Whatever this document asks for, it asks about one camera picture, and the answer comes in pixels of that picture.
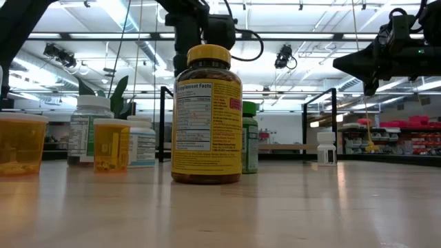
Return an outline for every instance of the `green leaf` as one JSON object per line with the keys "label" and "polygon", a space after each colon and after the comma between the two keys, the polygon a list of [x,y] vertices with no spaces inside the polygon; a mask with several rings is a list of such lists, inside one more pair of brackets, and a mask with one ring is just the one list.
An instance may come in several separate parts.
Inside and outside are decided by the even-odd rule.
{"label": "green leaf", "polygon": [[124,103],[124,108],[121,110],[121,113],[119,115],[119,119],[121,120],[127,120],[127,117],[132,115],[132,105],[136,104],[133,102],[133,99],[135,98],[135,96],[133,96],[129,103]]}
{"label": "green leaf", "polygon": [[115,105],[114,109],[112,110],[113,114],[114,114],[114,118],[119,118],[121,110],[123,110],[124,107],[124,103],[120,103],[118,105]]}
{"label": "green leaf", "polygon": [[127,87],[127,84],[129,82],[129,76],[124,76],[119,82],[118,85],[116,85],[115,92],[113,92],[113,95],[110,97],[110,100],[114,99],[121,99],[123,98],[124,91]]}
{"label": "green leaf", "polygon": [[98,96],[105,97],[105,93],[104,93],[103,90],[99,90],[99,91],[97,91],[96,94],[98,94]]}
{"label": "green leaf", "polygon": [[95,92],[89,88],[81,79],[76,78],[78,80],[78,93],[80,96],[83,95],[95,95]]}

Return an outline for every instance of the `yellow label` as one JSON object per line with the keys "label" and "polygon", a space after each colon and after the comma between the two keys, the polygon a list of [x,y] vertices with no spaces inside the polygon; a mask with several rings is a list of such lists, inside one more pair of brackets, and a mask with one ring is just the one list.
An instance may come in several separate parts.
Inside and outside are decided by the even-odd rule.
{"label": "yellow label", "polygon": [[194,175],[242,172],[242,86],[192,79],[174,90],[172,171]]}

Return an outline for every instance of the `wooden table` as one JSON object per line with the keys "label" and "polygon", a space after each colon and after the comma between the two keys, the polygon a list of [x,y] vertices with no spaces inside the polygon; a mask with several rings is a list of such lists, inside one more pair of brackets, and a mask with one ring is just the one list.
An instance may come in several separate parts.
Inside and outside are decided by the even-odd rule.
{"label": "wooden table", "polygon": [[440,247],[441,170],[261,162],[231,185],[172,182],[170,165],[94,175],[45,162],[0,178],[1,247]]}

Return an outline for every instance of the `black metal frame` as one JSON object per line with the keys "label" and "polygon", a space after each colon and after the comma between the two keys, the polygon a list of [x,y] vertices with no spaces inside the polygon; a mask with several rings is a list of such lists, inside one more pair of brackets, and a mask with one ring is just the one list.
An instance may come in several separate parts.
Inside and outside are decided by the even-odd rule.
{"label": "black metal frame", "polygon": [[165,93],[168,93],[173,97],[167,87],[161,86],[161,103],[159,110],[159,147],[158,147],[158,159],[159,162],[164,162],[164,131],[165,131]]}
{"label": "black metal frame", "polygon": [[303,144],[307,143],[307,128],[308,128],[308,104],[314,102],[315,100],[319,99],[320,97],[331,93],[331,118],[332,118],[332,132],[336,135],[336,142],[334,142],[334,145],[337,147],[337,89],[336,88],[330,88],[327,91],[323,92],[322,94],[319,94],[318,96],[315,96],[307,103],[303,104],[303,114],[302,114],[302,136],[303,136]]}

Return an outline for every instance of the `green bottle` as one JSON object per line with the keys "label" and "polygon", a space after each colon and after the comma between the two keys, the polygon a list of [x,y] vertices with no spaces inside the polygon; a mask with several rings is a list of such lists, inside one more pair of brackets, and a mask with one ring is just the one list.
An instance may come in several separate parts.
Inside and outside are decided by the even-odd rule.
{"label": "green bottle", "polygon": [[258,124],[254,119],[257,104],[244,101],[242,103],[242,173],[257,173],[258,169]]}

